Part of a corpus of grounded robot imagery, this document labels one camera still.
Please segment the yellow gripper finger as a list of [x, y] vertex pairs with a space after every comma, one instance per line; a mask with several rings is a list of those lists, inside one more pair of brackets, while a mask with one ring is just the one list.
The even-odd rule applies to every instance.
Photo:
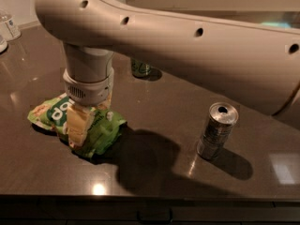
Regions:
[[111, 107], [111, 103], [112, 103], [112, 94], [109, 94], [107, 98], [103, 102], [101, 102], [97, 107], [102, 111], [108, 110]]
[[67, 108], [67, 135], [72, 148], [83, 146], [94, 119], [95, 110], [91, 107], [73, 104]]

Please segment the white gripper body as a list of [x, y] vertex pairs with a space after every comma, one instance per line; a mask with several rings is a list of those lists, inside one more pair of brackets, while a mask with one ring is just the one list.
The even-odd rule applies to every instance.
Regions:
[[67, 68], [63, 74], [67, 95], [82, 106], [97, 106], [113, 90], [112, 67]]

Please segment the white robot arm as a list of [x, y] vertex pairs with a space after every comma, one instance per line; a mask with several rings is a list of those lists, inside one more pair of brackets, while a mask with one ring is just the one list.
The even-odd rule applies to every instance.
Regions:
[[124, 0], [35, 0], [35, 10], [64, 44], [66, 91], [82, 105], [107, 98], [111, 55], [121, 53], [299, 126], [296, 29], [131, 7]]

